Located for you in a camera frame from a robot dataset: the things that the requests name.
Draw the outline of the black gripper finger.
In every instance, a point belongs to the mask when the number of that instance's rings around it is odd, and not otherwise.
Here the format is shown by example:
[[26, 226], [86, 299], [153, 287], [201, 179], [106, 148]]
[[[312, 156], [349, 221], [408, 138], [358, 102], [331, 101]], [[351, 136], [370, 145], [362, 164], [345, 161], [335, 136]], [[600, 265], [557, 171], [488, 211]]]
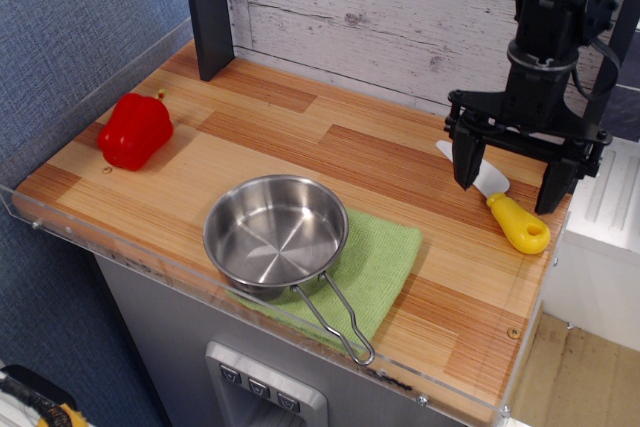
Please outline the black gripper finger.
[[467, 190], [479, 175], [486, 143], [480, 133], [459, 121], [453, 129], [452, 155], [454, 178]]
[[582, 164], [571, 158], [560, 158], [548, 163], [537, 198], [535, 212], [551, 214], [580, 179]]

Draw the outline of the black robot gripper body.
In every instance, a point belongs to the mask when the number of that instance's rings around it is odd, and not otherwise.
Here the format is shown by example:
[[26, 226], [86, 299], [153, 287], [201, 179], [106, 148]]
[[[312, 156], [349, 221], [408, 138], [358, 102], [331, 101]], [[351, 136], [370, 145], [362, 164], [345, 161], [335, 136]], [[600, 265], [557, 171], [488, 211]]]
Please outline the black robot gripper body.
[[580, 178], [594, 177], [612, 137], [572, 112], [565, 103], [570, 81], [578, 77], [579, 51], [560, 58], [537, 57], [511, 44], [506, 87], [498, 92], [453, 90], [445, 130], [452, 140], [459, 121], [480, 133], [487, 145], [549, 163], [581, 162]]

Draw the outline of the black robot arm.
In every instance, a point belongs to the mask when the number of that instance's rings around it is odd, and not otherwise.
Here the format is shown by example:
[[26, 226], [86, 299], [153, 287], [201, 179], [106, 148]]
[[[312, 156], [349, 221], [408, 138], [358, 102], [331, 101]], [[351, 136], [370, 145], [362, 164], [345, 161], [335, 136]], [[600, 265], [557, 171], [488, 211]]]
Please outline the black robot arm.
[[620, 65], [599, 38], [611, 28], [616, 8], [615, 0], [516, 0], [518, 28], [507, 50], [511, 67], [504, 91], [449, 95], [445, 129], [452, 140], [454, 178], [462, 188], [478, 177], [488, 145], [546, 163], [538, 214], [554, 212], [579, 180], [597, 174], [612, 137], [574, 113], [565, 92], [580, 83], [583, 46]]

